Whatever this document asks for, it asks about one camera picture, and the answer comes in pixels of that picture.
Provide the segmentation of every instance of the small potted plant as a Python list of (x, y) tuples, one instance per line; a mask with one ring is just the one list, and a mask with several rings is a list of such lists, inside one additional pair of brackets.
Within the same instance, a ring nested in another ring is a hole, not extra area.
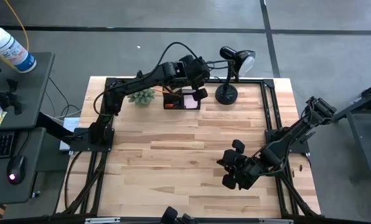
[(148, 88), (137, 93), (130, 94), (128, 95), (128, 98), (130, 103), (134, 102), (138, 106), (146, 106), (155, 98), (154, 94), (155, 90)]

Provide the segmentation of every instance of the keyboard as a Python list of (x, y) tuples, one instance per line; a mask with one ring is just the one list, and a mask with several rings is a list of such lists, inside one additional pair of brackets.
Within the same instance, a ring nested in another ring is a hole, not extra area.
[(15, 131), (0, 131), (0, 159), (12, 156), (15, 140)]

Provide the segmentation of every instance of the concrete floor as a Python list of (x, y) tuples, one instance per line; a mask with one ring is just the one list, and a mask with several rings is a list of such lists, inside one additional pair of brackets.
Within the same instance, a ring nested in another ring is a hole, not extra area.
[[(371, 30), (371, 0), (266, 0), (272, 29)], [(264, 29), (259, 0), (22, 0), (12, 1), (28, 26)], [(0, 1), (0, 24), (17, 25)], [(163, 49), (181, 41), (206, 59), (219, 59), (223, 45), (257, 52), (253, 77), (273, 77), (266, 34), (212, 32), (46, 32), (30, 31), (31, 51), (56, 53), (52, 78), (70, 103), (82, 106), (88, 77), (135, 75), (149, 71)], [(21, 31), (10, 32), (24, 42)], [(312, 95), (338, 110), (371, 86), (371, 35), (273, 35), (279, 74), (290, 78), (298, 111)], [(174, 47), (165, 59), (187, 52)], [(56, 111), (65, 106), (53, 86), (47, 89)], [(45, 99), (42, 111), (52, 114)], [(320, 127), (309, 140), (312, 172), (322, 214), (331, 218), (371, 221), (371, 180), (351, 183), (365, 169), (349, 125)], [(40, 181), (47, 188), (38, 202), (10, 205), (5, 218), (52, 213), (61, 175)]]

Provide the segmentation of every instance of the desk lamp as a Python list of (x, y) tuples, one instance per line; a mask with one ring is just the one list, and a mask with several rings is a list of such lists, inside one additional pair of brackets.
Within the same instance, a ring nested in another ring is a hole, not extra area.
[(236, 82), (249, 72), (255, 64), (256, 52), (252, 50), (241, 50), (239, 52), (224, 46), (220, 49), (220, 56), (228, 61), (227, 79), (223, 85), (217, 87), (216, 100), (224, 105), (233, 104), (238, 97), (237, 89), (230, 85), (231, 77)]

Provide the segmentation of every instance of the white bottle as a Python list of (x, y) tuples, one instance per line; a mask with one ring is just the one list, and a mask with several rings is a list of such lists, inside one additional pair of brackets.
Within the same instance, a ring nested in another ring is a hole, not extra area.
[(19, 73), (30, 72), (36, 66), (36, 59), (2, 28), (0, 28), (0, 58)]

